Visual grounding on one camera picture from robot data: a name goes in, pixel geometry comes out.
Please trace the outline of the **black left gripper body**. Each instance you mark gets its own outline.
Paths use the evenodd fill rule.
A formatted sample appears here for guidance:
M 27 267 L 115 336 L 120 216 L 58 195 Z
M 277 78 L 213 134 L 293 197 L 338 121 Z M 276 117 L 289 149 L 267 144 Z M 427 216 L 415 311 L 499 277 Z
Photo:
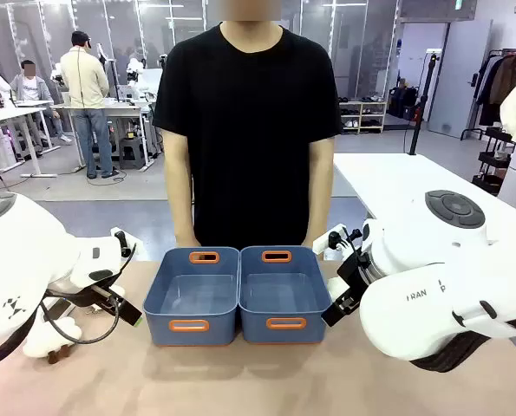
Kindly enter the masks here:
M 80 308 L 89 308 L 93 311 L 115 312 L 119 298 L 124 298 L 126 291 L 118 284 L 112 284 L 103 289 L 94 289 L 89 286 L 73 296 L 73 304 Z

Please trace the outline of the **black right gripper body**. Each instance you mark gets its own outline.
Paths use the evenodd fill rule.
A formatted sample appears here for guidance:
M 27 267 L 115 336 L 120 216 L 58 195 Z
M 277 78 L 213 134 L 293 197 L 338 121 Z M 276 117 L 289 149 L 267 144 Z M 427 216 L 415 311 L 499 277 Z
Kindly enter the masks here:
M 343 292 L 337 296 L 335 304 L 340 310 L 355 310 L 371 284 L 367 268 L 371 265 L 369 255 L 357 249 L 337 270 L 337 275 L 343 281 Z

